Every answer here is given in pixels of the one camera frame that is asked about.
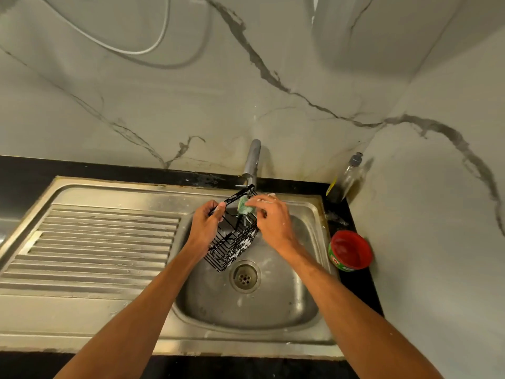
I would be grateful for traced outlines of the person's right hand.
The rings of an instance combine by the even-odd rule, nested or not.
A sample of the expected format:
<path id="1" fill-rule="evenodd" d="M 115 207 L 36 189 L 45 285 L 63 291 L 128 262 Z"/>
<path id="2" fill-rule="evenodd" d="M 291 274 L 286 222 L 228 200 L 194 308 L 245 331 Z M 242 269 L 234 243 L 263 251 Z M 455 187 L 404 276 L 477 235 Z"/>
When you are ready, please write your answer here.
<path id="1" fill-rule="evenodd" d="M 267 219 L 264 222 L 257 221 L 257 226 L 263 239 L 279 254 L 286 256 L 300 249 L 287 205 L 274 193 L 254 196 L 246 205 L 254 208 L 266 206 Z"/>

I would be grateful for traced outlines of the clear dish soap bottle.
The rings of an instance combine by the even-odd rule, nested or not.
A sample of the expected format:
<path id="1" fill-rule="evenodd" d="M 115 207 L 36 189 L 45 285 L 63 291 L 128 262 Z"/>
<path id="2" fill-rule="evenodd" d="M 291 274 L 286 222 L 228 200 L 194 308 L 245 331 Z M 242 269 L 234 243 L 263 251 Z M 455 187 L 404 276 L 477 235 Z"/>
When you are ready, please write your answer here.
<path id="1" fill-rule="evenodd" d="M 358 179 L 362 161 L 363 153 L 361 152 L 356 152 L 350 158 L 346 167 L 339 172 L 326 191 L 326 199 L 329 202 L 340 203 L 346 198 L 351 187 Z"/>

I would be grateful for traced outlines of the sink drain strainer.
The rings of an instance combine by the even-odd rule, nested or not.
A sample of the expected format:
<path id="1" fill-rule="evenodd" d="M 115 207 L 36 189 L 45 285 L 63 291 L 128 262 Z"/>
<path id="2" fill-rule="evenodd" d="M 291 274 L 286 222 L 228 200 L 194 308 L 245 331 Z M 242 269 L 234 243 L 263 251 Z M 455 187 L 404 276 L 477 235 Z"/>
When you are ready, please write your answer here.
<path id="1" fill-rule="evenodd" d="M 229 281 L 232 288 L 238 293 L 253 293 L 261 285 L 261 269 L 253 261 L 238 260 L 230 267 Z"/>

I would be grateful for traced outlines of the person's left forearm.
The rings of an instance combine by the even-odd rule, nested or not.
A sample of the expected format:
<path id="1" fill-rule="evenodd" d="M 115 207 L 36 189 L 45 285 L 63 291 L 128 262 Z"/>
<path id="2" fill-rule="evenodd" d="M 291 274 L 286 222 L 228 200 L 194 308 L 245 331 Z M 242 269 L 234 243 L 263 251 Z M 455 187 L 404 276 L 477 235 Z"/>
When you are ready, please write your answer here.
<path id="1" fill-rule="evenodd" d="M 139 379 L 175 299 L 208 247 L 186 242 L 142 293 L 104 325 L 54 379 Z"/>

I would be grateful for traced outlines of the person's left hand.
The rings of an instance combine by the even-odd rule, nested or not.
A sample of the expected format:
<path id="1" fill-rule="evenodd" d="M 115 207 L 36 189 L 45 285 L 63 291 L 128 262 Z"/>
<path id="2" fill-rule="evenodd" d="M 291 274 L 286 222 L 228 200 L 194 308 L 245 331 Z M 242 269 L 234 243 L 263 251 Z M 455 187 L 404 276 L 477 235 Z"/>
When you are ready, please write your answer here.
<path id="1" fill-rule="evenodd" d="M 213 208 L 217 205 L 216 201 L 210 200 L 197 208 L 193 215 L 189 237 L 184 249 L 193 252 L 199 260 L 207 254 L 211 242 L 217 234 L 218 225 L 222 221 L 210 218 Z"/>

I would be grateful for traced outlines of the person's right forearm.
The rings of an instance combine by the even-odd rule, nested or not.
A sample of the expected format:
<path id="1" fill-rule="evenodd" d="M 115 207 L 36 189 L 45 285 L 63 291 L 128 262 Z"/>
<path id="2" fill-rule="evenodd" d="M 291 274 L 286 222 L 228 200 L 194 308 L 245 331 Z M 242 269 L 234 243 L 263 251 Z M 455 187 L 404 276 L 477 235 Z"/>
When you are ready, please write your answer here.
<path id="1" fill-rule="evenodd" d="M 443 379 L 395 327 L 292 240 L 273 243 L 309 290 L 345 359 L 360 379 Z"/>

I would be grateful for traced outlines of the black wire sink caddy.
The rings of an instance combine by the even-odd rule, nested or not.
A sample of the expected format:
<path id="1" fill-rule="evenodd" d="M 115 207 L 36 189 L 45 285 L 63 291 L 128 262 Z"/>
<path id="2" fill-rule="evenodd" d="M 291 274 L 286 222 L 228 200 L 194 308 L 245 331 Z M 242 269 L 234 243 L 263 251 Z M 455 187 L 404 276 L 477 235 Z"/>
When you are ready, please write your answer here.
<path id="1" fill-rule="evenodd" d="M 230 267 L 251 246 L 259 232 L 256 214 L 237 215 L 238 200 L 243 195 L 256 196 L 255 185 L 251 184 L 224 200 L 226 203 L 224 217 L 205 255 L 205 261 L 218 272 L 224 272 Z"/>

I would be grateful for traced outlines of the grey metal faucet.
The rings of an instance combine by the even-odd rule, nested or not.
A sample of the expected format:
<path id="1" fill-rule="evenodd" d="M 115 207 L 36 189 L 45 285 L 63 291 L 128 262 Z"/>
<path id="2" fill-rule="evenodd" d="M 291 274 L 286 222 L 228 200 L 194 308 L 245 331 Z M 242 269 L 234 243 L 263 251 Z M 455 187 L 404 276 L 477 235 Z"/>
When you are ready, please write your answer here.
<path id="1" fill-rule="evenodd" d="M 257 169 L 260 160 L 261 147 L 262 143 L 259 139 L 254 139 L 250 144 L 248 156 L 246 158 L 242 174 L 242 187 L 244 188 L 251 184 L 256 186 Z"/>

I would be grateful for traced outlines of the red green dishwash tub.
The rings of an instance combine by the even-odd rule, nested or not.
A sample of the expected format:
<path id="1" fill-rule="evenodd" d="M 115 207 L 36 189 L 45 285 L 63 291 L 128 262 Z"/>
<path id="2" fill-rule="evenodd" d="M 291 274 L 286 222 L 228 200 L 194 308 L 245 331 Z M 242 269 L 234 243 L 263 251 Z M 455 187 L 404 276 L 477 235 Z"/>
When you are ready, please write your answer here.
<path id="1" fill-rule="evenodd" d="M 369 243 L 356 232 L 338 230 L 327 248 L 329 261 L 343 272 L 368 268 L 374 259 Z"/>

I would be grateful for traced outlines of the stainless steel sink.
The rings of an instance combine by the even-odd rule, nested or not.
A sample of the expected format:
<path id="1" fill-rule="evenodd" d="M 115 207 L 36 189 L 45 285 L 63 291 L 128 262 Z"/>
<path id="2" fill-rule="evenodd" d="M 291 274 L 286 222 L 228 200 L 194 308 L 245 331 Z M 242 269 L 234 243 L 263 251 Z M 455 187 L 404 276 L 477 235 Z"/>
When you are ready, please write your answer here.
<path id="1" fill-rule="evenodd" d="M 0 209 L 0 351 L 79 351 L 180 253 L 194 210 L 232 194 L 57 177 L 16 214 Z M 199 262 L 154 354 L 343 358 L 308 290 L 262 235 L 238 260 L 260 267 L 260 287 L 238 293 L 231 266 Z"/>

